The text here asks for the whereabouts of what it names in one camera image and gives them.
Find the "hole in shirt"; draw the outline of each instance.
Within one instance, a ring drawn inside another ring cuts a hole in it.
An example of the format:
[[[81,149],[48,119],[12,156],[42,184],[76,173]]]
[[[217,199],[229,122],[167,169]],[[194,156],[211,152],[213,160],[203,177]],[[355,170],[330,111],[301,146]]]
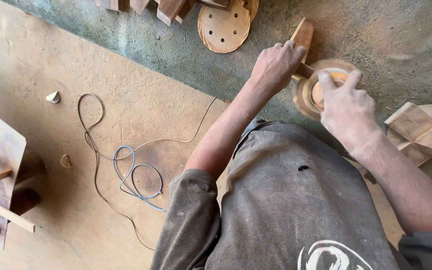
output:
[[[307,169],[309,169],[309,167],[306,166],[306,165],[303,165],[303,166],[299,166],[299,168],[297,170],[301,172],[301,171],[304,171],[304,170],[307,170]]]

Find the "power cord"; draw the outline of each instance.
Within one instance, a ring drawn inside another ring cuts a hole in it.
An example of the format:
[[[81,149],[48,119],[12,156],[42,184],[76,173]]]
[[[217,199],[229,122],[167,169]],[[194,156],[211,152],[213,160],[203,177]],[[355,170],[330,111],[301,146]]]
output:
[[[88,127],[86,127],[85,123],[83,122],[83,119],[82,119],[82,117],[81,117],[81,110],[80,110],[81,100],[82,100],[85,96],[93,96],[97,101],[99,101],[99,104],[101,105],[101,117],[100,117],[100,118],[99,118],[95,123],[93,123],[92,125],[90,125],[90,126],[88,126]],[[96,144],[94,143],[93,138],[92,138],[91,135],[89,134],[89,131],[91,130],[91,128],[93,128],[94,126],[96,126],[97,124],[99,124],[99,122],[101,122],[101,120],[103,120],[103,117],[104,117],[104,114],[105,114],[105,108],[104,108],[103,102],[101,101],[101,99],[100,99],[97,95],[95,95],[95,94],[93,94],[93,93],[84,93],[84,94],[82,94],[82,95],[79,97],[79,99],[78,99],[78,117],[79,117],[79,121],[81,122],[81,125],[82,125],[82,127],[83,127],[83,129],[84,129],[84,139],[86,140],[86,143],[89,145],[89,147],[93,150],[93,152],[94,152],[94,156],[95,156],[95,159],[96,159],[96,166],[95,166],[95,169],[94,169],[94,187],[96,188],[96,192],[98,193],[99,197],[100,197],[103,201],[105,201],[105,203],[106,203],[106,204],[111,208],[112,211],[116,212],[118,215],[121,215],[121,216],[123,216],[123,217],[129,219],[129,221],[131,222],[131,224],[132,224],[132,226],[133,226],[133,228],[134,228],[134,232],[135,232],[135,234],[136,234],[136,238],[138,238],[138,241],[141,243],[141,245],[143,245],[143,246],[146,247],[147,249],[151,249],[151,250],[154,251],[154,249],[152,249],[152,248],[148,247],[147,245],[145,245],[145,244],[141,241],[141,239],[139,238],[139,236],[138,236],[138,231],[136,230],[136,225],[135,225],[135,222],[133,221],[133,219],[130,218],[130,217],[128,217],[128,216],[126,216],[126,215],[124,215],[123,213],[120,213],[120,212],[116,211],[116,210],[113,208],[113,206],[111,206],[111,204],[108,202],[108,200],[106,200],[106,198],[105,198],[105,197],[101,194],[101,192],[99,191],[97,178],[98,178],[98,169],[99,169],[99,161],[100,161],[100,157],[103,157],[103,158],[105,158],[105,159],[108,159],[108,160],[112,160],[112,161],[113,161],[113,167],[114,167],[114,170],[116,171],[116,174],[117,174],[118,178],[119,178],[120,181],[121,181],[121,183],[119,184],[119,188],[120,188],[122,191],[124,191],[124,192],[126,192],[126,193],[128,193],[128,194],[130,194],[130,195],[132,195],[132,196],[135,196],[136,198],[139,198],[139,199],[143,200],[143,201],[146,202],[149,206],[151,206],[152,208],[154,208],[154,209],[156,209],[156,210],[159,210],[159,211],[165,211],[165,209],[162,209],[162,208],[160,208],[160,207],[158,207],[158,206],[155,206],[155,205],[153,205],[153,204],[151,204],[150,202],[147,201],[147,199],[154,198],[154,197],[156,197],[157,195],[159,195],[159,194],[161,193],[161,189],[162,189],[162,187],[163,187],[163,179],[161,178],[160,173],[158,172],[158,170],[157,170],[155,167],[153,167],[153,166],[151,166],[151,165],[149,165],[149,164],[146,164],[146,163],[141,163],[141,164],[137,164],[137,165],[135,165],[135,160],[136,160],[136,153],[135,153],[135,152],[136,152],[137,150],[139,150],[141,147],[143,147],[143,146],[145,146],[145,145],[147,145],[147,144],[150,144],[150,143],[157,142],[157,141],[176,141],[176,142],[181,142],[181,143],[189,143],[189,142],[193,141],[193,140],[196,138],[196,135],[198,134],[199,129],[201,128],[201,125],[203,124],[203,120],[206,118],[206,115],[207,115],[207,113],[208,113],[208,111],[209,111],[209,108],[211,107],[211,105],[213,105],[213,103],[214,103],[215,100],[216,100],[216,98],[214,98],[213,101],[211,101],[211,103],[210,103],[209,106],[207,107],[206,111],[204,112],[204,114],[203,114],[203,116],[202,116],[202,118],[201,118],[201,121],[199,122],[198,128],[196,129],[196,132],[194,133],[194,136],[193,136],[191,139],[189,139],[189,140],[180,140],[180,139],[173,139],[173,138],[161,138],[161,139],[155,139],[155,140],[149,141],[149,142],[147,142],[147,143],[141,144],[140,146],[138,146],[138,147],[137,147],[136,149],[134,149],[134,150],[133,150],[130,146],[123,145],[123,146],[119,147],[119,148],[116,150],[116,152],[114,153],[114,156],[113,156],[113,157],[109,157],[109,156],[105,156],[105,155],[101,154],[101,153],[97,150],[97,148],[96,148]],[[131,150],[131,152],[130,152],[129,154],[125,155],[125,156],[117,157],[119,151],[120,151],[121,149],[123,149],[123,148],[128,148],[128,149]],[[122,159],[124,159],[124,158],[126,158],[126,157],[128,157],[128,156],[130,156],[130,155],[133,156],[132,167],[131,167],[129,173],[128,173],[124,178],[122,178],[121,175],[119,174],[117,168],[116,168],[116,161],[118,161],[118,160],[122,160]],[[134,178],[133,178],[133,174],[134,174],[135,169],[136,169],[137,167],[139,167],[139,166],[148,166],[148,167],[152,168],[154,171],[156,171],[157,175],[159,176],[159,180],[160,180],[160,183],[161,183],[161,184],[160,184],[160,187],[159,187],[159,191],[158,191],[156,194],[154,194],[153,196],[142,196],[142,195],[139,193],[139,191],[137,190],[137,188],[136,188],[135,181],[134,181]],[[132,182],[132,185],[133,185],[133,187],[134,187],[134,190],[132,190],[132,189],[131,189],[127,184],[126,184],[126,182],[125,182],[129,175],[131,175],[131,182]],[[124,185],[126,188],[128,188],[129,192],[128,192],[128,191],[125,191],[125,190],[123,189],[123,185]]]

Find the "blue cable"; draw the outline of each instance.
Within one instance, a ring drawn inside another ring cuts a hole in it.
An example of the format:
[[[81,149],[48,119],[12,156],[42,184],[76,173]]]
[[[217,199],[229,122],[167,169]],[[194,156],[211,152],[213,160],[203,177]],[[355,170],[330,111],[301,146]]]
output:
[[[120,173],[118,172],[118,169],[116,168],[116,160],[117,160],[117,159],[116,159],[116,156],[117,156],[118,152],[119,152],[121,149],[123,149],[123,148],[128,148],[128,149],[131,150],[131,152],[132,152],[132,165],[131,165],[131,169],[129,170],[128,174],[124,177],[124,179],[121,177]],[[166,211],[166,209],[160,208],[160,207],[158,207],[158,206],[156,206],[156,205],[154,205],[154,204],[152,204],[152,203],[150,203],[150,202],[148,202],[148,201],[146,200],[146,199],[154,198],[154,197],[158,196],[159,194],[161,194],[161,190],[163,189],[163,178],[161,178],[161,175],[159,174],[159,171],[158,171],[155,167],[153,167],[153,166],[151,166],[151,165],[149,165],[149,164],[146,164],[146,163],[137,164],[137,165],[135,166],[135,162],[136,162],[136,154],[135,154],[135,151],[134,151],[130,146],[127,146],[127,145],[120,146],[118,149],[116,149],[116,152],[114,152],[114,156],[113,156],[113,167],[114,167],[114,171],[116,172],[116,175],[118,176],[118,178],[119,178],[120,181],[121,181],[121,183],[119,184],[119,189],[120,189],[121,191],[125,192],[125,193],[128,193],[128,194],[131,195],[131,196],[134,196],[134,197],[136,197],[136,198],[139,198],[139,199],[143,200],[145,203],[147,203],[147,204],[148,204],[149,206],[151,206],[153,209],[156,209],[156,210],[158,210],[158,211]],[[149,168],[153,169],[153,170],[157,173],[157,175],[158,175],[158,177],[159,177],[160,185],[159,185],[159,191],[156,192],[156,194],[154,194],[154,195],[152,195],[152,196],[143,196],[143,195],[141,195],[141,193],[140,193],[140,192],[138,191],[138,189],[136,188],[135,180],[134,180],[134,178],[133,178],[133,173],[135,172],[135,169],[136,169],[137,167],[139,167],[139,166],[148,166]],[[133,188],[134,188],[134,191],[133,191],[133,190],[132,190],[132,189],[131,189],[127,184],[126,184],[126,179],[128,179],[129,175],[131,175],[131,182],[132,182],[132,186],[133,186]],[[129,190],[130,192],[124,190],[123,187],[122,187],[123,185],[124,185],[126,188],[128,188],[128,190]]]

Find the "electrical cable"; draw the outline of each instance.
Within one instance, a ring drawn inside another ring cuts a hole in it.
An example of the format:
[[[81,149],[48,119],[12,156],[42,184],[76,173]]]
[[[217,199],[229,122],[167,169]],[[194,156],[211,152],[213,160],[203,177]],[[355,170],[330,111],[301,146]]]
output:
[[[81,110],[80,110],[80,107],[81,107],[81,100],[82,100],[83,97],[85,97],[85,96],[93,96],[97,101],[99,101],[99,105],[101,106],[101,117],[100,117],[100,118],[99,118],[95,123],[93,123],[92,125],[90,125],[90,126],[88,126],[88,127],[86,127],[85,123],[83,122],[83,118],[81,117]],[[209,111],[209,108],[211,107],[211,105],[213,105],[213,103],[214,103],[215,100],[216,100],[216,98],[214,98],[214,99],[211,101],[211,103],[209,104],[209,106],[207,107],[206,111],[204,112],[204,114],[203,114],[203,116],[202,116],[202,118],[201,118],[201,121],[199,122],[198,128],[196,129],[196,132],[194,133],[194,136],[193,136],[191,139],[189,139],[189,140],[180,140],[180,139],[173,139],[173,138],[155,139],[155,140],[149,141],[149,142],[147,142],[147,143],[141,144],[140,146],[138,146],[138,147],[137,147],[136,149],[134,149],[134,150],[133,150],[131,147],[129,147],[129,146],[127,146],[127,145],[124,145],[124,146],[119,147],[119,148],[116,150],[116,152],[114,153],[114,156],[113,156],[113,157],[109,157],[109,156],[105,156],[105,155],[101,154],[101,153],[97,150],[97,148],[96,148],[96,144],[94,143],[93,138],[92,138],[91,135],[89,134],[89,131],[91,130],[91,128],[93,128],[94,126],[96,126],[97,124],[99,124],[99,122],[101,122],[101,120],[103,120],[104,114],[105,114],[105,112],[106,112],[105,107],[104,107],[104,105],[103,105],[103,102],[101,101],[101,99],[100,99],[97,95],[95,95],[95,94],[93,94],[93,93],[84,93],[84,94],[82,94],[81,96],[79,96],[79,99],[78,99],[78,107],[77,107],[77,109],[78,109],[78,117],[79,117],[79,121],[81,122],[81,125],[82,125],[82,127],[83,127],[83,129],[84,129],[84,139],[86,140],[86,143],[89,145],[89,147],[93,150],[93,152],[94,152],[94,156],[95,156],[95,160],[96,160],[96,165],[95,165],[95,169],[94,169],[94,180],[93,180],[93,182],[94,182],[94,187],[95,187],[95,189],[96,189],[96,192],[98,193],[99,197],[100,197],[100,198],[101,198],[101,199],[102,199],[102,200],[103,200],[103,201],[104,201],[104,202],[105,202],[105,203],[106,203],[106,204],[111,208],[112,211],[116,212],[116,213],[117,213],[118,215],[120,215],[120,216],[123,216],[123,217],[129,219],[129,221],[131,222],[131,224],[132,224],[132,226],[133,226],[133,228],[134,228],[134,232],[135,232],[135,234],[136,234],[136,238],[137,238],[138,241],[141,243],[141,245],[143,245],[143,246],[144,246],[145,248],[147,248],[147,249],[150,249],[150,250],[153,250],[153,251],[154,251],[154,249],[152,249],[152,248],[148,247],[147,245],[145,245],[145,244],[141,241],[141,239],[139,238],[139,236],[138,236],[138,231],[136,230],[136,225],[135,225],[135,222],[133,221],[133,219],[130,218],[130,217],[128,217],[128,216],[126,216],[126,215],[124,215],[123,213],[120,213],[120,212],[118,212],[117,210],[115,210],[115,209],[113,208],[113,206],[111,206],[111,204],[109,203],[109,201],[106,200],[106,198],[103,196],[103,194],[101,194],[101,192],[99,191],[99,188],[98,188],[98,182],[97,182],[97,178],[98,178],[98,170],[99,170],[99,161],[100,161],[99,158],[100,158],[100,157],[103,157],[103,158],[105,158],[105,159],[108,159],[108,160],[112,160],[112,161],[113,161],[113,166],[114,166],[114,169],[116,170],[116,174],[118,175],[119,179],[121,180],[121,183],[119,184],[119,188],[120,188],[122,191],[126,192],[126,191],[123,190],[123,188],[122,188],[122,185],[124,184],[124,185],[125,185],[125,186],[126,186],[126,187],[131,191],[131,192],[132,192],[132,190],[131,190],[131,189],[126,185],[126,183],[125,183],[125,180],[126,180],[126,178],[127,178],[128,176],[126,176],[124,179],[122,179],[122,178],[121,178],[121,175],[119,174],[118,170],[116,169],[116,161],[118,161],[118,160],[122,160],[122,159],[124,159],[124,158],[126,158],[126,157],[128,157],[128,156],[130,156],[130,155],[132,154],[132,155],[133,155],[133,166],[132,166],[132,168],[131,168],[129,174],[131,174],[131,182],[133,183],[133,186],[134,186],[134,188],[135,188],[135,192],[137,192],[137,194],[139,194],[139,195],[137,195],[136,197],[137,197],[137,198],[140,198],[141,200],[144,200],[147,204],[149,204],[149,205],[152,206],[153,208],[154,208],[154,207],[157,207],[157,206],[152,205],[151,203],[149,203],[146,199],[156,197],[158,194],[161,193],[161,189],[162,189],[162,185],[163,185],[163,180],[162,180],[161,175],[159,174],[158,170],[157,170],[156,168],[154,168],[153,166],[149,165],[149,164],[141,163],[141,164],[138,164],[138,165],[134,166],[134,164],[135,164],[135,160],[136,160],[136,154],[135,154],[135,152],[136,152],[137,150],[139,150],[141,147],[143,147],[143,146],[145,146],[145,145],[147,145],[147,144],[153,143],[153,142],[157,142],[157,141],[176,141],[176,142],[182,142],[182,143],[189,143],[189,142],[193,141],[193,140],[196,138],[196,136],[198,135],[199,129],[201,128],[201,125],[203,124],[203,120],[206,118],[206,115],[207,115],[207,113],[208,113],[208,111]],[[122,148],[129,148],[129,149],[131,149],[131,152],[130,152],[129,154],[127,154],[126,156],[117,157],[117,154],[118,154],[119,150],[121,150]],[[151,167],[153,170],[155,170],[156,173],[158,174],[159,179],[160,179],[160,181],[161,181],[161,186],[160,186],[160,188],[159,188],[159,191],[158,191],[155,195],[153,195],[153,196],[149,196],[149,197],[144,197],[144,196],[142,196],[142,195],[137,191],[137,189],[136,189],[136,185],[135,185],[135,181],[134,181],[134,178],[133,178],[133,173],[134,173],[135,169],[136,169],[137,167],[139,167],[139,166],[149,166],[149,167]]]

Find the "hand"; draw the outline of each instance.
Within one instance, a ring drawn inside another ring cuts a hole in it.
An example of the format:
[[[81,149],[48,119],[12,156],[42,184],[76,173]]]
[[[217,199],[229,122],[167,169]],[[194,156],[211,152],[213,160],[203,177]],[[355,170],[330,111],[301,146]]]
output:
[[[249,81],[271,98],[290,83],[291,75],[301,64],[305,53],[303,46],[295,49],[292,40],[286,41],[284,46],[277,43],[261,52]]]
[[[365,90],[356,89],[362,77],[361,71],[354,70],[338,88],[327,70],[318,74],[324,100],[321,124],[355,158],[358,149],[383,132],[375,121],[375,100]]]

